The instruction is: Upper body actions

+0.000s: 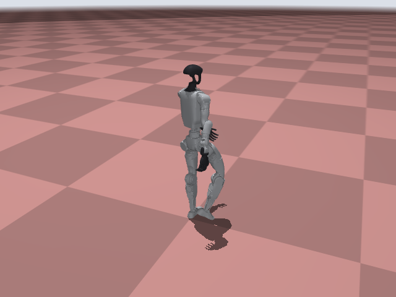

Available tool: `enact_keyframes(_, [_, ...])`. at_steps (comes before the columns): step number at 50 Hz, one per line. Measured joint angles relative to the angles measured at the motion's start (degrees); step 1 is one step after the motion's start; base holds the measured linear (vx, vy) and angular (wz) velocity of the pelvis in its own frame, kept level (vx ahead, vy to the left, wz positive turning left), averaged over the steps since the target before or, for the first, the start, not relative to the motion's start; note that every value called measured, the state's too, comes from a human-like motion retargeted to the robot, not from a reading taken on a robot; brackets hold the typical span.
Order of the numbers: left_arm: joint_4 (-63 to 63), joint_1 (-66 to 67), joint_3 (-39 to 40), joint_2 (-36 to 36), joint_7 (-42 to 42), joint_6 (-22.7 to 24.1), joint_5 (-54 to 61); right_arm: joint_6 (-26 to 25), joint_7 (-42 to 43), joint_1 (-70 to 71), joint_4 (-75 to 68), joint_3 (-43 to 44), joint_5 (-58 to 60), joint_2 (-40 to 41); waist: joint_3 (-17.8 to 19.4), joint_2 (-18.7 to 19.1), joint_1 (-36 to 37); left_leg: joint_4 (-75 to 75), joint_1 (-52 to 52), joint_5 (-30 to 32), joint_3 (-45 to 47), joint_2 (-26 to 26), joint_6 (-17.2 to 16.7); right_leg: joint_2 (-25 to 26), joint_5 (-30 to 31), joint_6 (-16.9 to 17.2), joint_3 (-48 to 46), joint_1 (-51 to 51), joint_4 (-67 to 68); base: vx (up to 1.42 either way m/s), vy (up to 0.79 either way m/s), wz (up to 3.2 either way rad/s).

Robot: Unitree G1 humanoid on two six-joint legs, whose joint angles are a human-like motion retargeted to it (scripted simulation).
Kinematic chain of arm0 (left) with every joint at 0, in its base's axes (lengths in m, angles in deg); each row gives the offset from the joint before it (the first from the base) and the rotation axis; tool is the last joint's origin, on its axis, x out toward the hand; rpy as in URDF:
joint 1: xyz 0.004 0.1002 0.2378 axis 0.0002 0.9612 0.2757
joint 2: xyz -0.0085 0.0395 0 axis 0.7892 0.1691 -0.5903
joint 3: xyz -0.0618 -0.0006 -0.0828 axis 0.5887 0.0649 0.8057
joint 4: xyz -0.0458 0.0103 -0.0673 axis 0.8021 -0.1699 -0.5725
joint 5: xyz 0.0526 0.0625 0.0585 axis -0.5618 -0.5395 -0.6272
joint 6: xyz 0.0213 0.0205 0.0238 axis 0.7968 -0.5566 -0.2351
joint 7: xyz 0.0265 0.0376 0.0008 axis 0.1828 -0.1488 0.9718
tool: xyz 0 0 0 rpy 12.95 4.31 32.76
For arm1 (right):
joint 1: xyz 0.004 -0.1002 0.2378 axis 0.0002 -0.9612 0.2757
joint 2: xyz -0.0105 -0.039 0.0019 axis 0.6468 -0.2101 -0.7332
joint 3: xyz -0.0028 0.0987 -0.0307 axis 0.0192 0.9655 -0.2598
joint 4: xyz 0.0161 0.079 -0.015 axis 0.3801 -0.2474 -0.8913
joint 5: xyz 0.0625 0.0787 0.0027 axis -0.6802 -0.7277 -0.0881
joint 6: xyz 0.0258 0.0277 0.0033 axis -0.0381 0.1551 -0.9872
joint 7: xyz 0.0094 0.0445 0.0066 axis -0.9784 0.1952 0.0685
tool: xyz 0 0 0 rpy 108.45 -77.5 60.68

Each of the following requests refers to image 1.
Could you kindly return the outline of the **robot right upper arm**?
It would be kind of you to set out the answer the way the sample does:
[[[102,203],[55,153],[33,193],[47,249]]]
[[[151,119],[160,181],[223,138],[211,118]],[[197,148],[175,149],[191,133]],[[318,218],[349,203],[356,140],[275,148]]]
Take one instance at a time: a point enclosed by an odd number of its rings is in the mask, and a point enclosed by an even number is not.
[[[204,128],[204,124],[208,120],[209,116],[209,105],[210,105],[210,97],[204,93],[198,93],[197,98],[198,104],[200,104],[200,117],[201,117],[201,125]],[[213,123],[212,123],[213,126]]]

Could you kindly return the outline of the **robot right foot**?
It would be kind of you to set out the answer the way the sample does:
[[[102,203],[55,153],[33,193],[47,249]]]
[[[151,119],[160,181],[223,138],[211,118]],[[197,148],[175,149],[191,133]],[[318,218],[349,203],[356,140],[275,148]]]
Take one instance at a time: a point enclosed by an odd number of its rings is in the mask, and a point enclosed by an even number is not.
[[[205,209],[203,209],[203,208],[199,208],[198,210],[197,210],[197,212],[196,212],[198,215],[200,215],[200,216],[203,216],[203,217],[206,217],[206,218],[208,218],[208,219],[210,219],[210,220],[213,220],[213,219],[215,219],[215,217],[209,212],[205,212]]]

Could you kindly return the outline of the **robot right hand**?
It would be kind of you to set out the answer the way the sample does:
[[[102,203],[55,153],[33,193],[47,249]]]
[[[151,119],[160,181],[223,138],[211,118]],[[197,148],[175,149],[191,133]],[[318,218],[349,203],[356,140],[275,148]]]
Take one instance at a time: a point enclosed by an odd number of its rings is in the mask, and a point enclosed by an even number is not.
[[[209,153],[204,153],[204,148],[202,147],[200,150],[200,154],[202,155],[202,157],[200,159],[199,168],[196,171],[203,172],[207,169],[207,166],[209,165],[209,158],[207,156],[209,155]]]

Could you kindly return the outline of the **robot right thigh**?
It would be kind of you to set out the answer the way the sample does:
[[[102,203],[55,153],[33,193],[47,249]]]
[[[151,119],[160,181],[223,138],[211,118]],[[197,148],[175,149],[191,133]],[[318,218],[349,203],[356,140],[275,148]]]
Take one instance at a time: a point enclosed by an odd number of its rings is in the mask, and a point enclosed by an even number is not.
[[[200,148],[201,148],[201,146],[199,144],[198,149],[200,150]],[[216,146],[214,146],[214,144],[212,144],[211,142],[209,142],[209,155],[207,155],[207,156],[209,158],[209,163],[211,164],[213,169],[216,171],[216,173],[214,173],[211,176],[211,181],[214,182],[214,179],[217,176],[221,176],[224,179],[225,167],[224,167],[222,156],[221,156],[220,152],[218,151],[218,149],[216,148]]]

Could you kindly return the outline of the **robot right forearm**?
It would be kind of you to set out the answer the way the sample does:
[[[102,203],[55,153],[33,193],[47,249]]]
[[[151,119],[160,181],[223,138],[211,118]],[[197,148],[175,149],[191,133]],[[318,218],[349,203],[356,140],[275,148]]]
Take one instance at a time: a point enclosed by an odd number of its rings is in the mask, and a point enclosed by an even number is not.
[[[209,152],[209,136],[210,136],[211,128],[212,128],[212,122],[206,121],[204,124],[204,128],[201,131],[202,137],[201,137],[200,146],[201,148],[202,147],[204,148],[204,153]]]

